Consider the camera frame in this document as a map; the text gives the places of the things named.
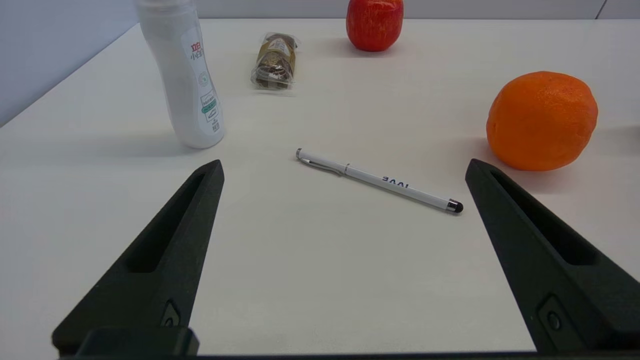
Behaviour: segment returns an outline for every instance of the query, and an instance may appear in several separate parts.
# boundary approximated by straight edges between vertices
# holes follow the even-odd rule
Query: plastic bottle
[[[171,124],[187,146],[207,148],[223,136],[222,109],[204,58],[194,0],[135,0],[140,27],[156,58]]]

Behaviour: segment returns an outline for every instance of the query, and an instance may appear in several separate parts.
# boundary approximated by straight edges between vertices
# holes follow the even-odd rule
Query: apple
[[[360,50],[387,50],[400,36],[403,17],[403,0],[350,0],[347,36]]]

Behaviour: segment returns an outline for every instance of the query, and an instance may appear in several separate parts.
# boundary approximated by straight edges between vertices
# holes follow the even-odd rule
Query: pen
[[[325,160],[318,156],[304,152],[302,151],[302,149],[298,149],[298,151],[296,151],[296,157],[310,167],[334,172],[338,174],[338,176],[346,175],[354,179],[363,181],[367,184],[378,186],[391,192],[404,195],[438,209],[450,211],[452,213],[459,213],[463,209],[462,203],[459,201],[455,201],[453,199],[447,200],[441,197],[430,195],[428,193],[424,193],[410,187],[408,183],[396,181],[395,179],[392,179],[388,176],[378,177],[352,167],[351,164],[343,165],[334,161]]]

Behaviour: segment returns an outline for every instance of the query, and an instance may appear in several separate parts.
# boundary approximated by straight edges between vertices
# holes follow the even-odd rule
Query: plastic wrapper
[[[261,89],[284,90],[294,83],[296,49],[300,41],[281,33],[264,36],[258,59],[251,72],[251,82]]]

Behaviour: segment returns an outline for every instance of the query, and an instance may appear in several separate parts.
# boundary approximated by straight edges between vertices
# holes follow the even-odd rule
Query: table surface
[[[3,358],[54,358],[55,326],[215,159],[226,183],[191,319],[201,354],[533,349],[464,181],[471,158],[640,279],[640,20],[406,20],[378,54],[354,50],[339,19],[202,31],[228,131],[213,148],[175,139],[139,26],[0,129]],[[267,31],[303,43],[290,94],[249,82]],[[589,84],[598,127],[574,164],[518,172],[484,125],[500,88],[537,70]],[[313,170],[298,147],[465,211]]]

